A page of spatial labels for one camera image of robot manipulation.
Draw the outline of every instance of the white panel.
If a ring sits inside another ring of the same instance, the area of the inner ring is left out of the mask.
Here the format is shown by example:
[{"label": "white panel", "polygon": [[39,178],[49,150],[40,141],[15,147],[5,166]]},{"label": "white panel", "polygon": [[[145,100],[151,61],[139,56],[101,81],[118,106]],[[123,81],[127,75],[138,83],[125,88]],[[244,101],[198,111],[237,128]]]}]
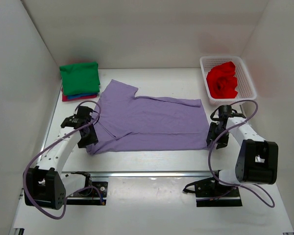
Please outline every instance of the white panel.
[{"label": "white panel", "polygon": [[277,183],[294,227],[294,0],[270,1],[243,58],[258,91],[251,123],[279,145]]},{"label": "white panel", "polygon": [[25,0],[57,64],[197,68],[240,55],[268,0]]},{"label": "white panel", "polygon": [[[25,228],[24,235],[282,235],[293,231],[276,185],[265,186],[276,202],[274,209],[243,189],[243,207],[197,208],[195,195],[182,193],[185,185],[196,180],[110,177],[106,206],[69,205],[63,219],[52,220],[22,200],[14,227]],[[59,215],[62,209],[48,211]]]},{"label": "white panel", "polygon": [[22,3],[0,0],[0,235],[12,224],[25,164],[41,146],[57,74]]},{"label": "white panel", "polygon": [[[208,121],[215,107],[209,105],[205,84],[200,69],[128,69],[99,70],[101,92],[111,79],[138,87],[136,95],[201,99]],[[62,102],[59,98],[54,113],[47,144],[57,138],[63,120],[73,115],[80,101]],[[227,148],[213,152],[214,169],[232,169],[239,155],[240,146],[230,135]],[[207,150],[188,151],[133,151],[106,152],[89,155],[77,146],[70,154],[63,171],[199,171],[208,170]]]}]

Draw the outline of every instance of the green cloth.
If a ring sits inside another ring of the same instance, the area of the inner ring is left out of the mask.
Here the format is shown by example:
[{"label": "green cloth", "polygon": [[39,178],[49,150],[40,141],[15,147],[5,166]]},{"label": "green cloth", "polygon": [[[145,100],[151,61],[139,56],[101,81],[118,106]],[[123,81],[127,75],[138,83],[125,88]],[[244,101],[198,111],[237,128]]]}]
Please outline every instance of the green cloth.
[{"label": "green cloth", "polygon": [[64,95],[99,93],[98,64],[80,63],[60,66]]}]

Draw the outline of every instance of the stack of folded clothes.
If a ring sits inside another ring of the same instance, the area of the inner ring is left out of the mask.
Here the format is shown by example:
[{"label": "stack of folded clothes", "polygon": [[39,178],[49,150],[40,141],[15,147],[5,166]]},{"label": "stack of folded clothes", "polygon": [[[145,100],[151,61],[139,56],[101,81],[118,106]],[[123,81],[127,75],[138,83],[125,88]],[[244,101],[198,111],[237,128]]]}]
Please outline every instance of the stack of folded clothes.
[{"label": "stack of folded clothes", "polygon": [[60,73],[62,101],[95,98],[100,92],[96,62],[60,66]]}]

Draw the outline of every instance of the plastic basket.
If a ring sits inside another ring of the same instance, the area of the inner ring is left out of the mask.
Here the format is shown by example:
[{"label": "plastic basket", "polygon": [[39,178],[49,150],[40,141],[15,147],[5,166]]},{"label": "plastic basket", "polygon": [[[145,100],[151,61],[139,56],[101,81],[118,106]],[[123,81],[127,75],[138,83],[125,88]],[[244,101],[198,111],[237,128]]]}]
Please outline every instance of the plastic basket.
[{"label": "plastic basket", "polygon": [[[210,95],[210,91],[207,84],[207,74],[215,66],[221,65],[226,62],[232,61],[235,68],[235,77],[237,77],[237,96],[234,99],[215,99]],[[200,58],[200,67],[202,76],[204,78],[206,91],[208,93],[209,102],[211,105],[223,105],[231,104],[235,101],[243,99],[256,99],[257,93],[253,85],[252,79],[248,73],[248,70],[243,60],[238,56],[203,56]]]}]

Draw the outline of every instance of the folded cloth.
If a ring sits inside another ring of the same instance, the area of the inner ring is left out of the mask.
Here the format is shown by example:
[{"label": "folded cloth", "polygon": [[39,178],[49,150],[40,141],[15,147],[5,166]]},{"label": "folded cloth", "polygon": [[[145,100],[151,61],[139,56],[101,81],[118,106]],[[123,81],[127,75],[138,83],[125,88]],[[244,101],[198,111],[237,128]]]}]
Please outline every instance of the folded cloth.
[{"label": "folded cloth", "polygon": [[73,99],[68,99],[68,95],[64,95],[62,92],[62,101],[63,102],[80,100],[80,99],[92,99],[92,98],[96,98],[96,97],[97,97],[97,95],[93,94],[93,95],[87,95],[87,96],[81,96],[81,97],[77,97],[77,98],[73,98]]},{"label": "folded cloth", "polygon": [[207,83],[212,98],[229,99],[235,98],[238,94],[237,78],[235,75],[235,64],[227,62],[219,66],[215,66],[207,75]]},{"label": "folded cloth", "polygon": [[68,97],[68,100],[71,100],[71,99],[76,99],[76,98],[91,96],[91,95],[97,95],[97,93],[72,94],[72,95],[68,95],[67,97]]},{"label": "folded cloth", "polygon": [[87,146],[89,154],[206,148],[209,124],[200,99],[135,97],[137,91],[115,80],[106,87],[94,126],[98,143]]},{"label": "folded cloth", "polygon": [[64,95],[99,93],[98,64],[79,63],[60,66]]}]

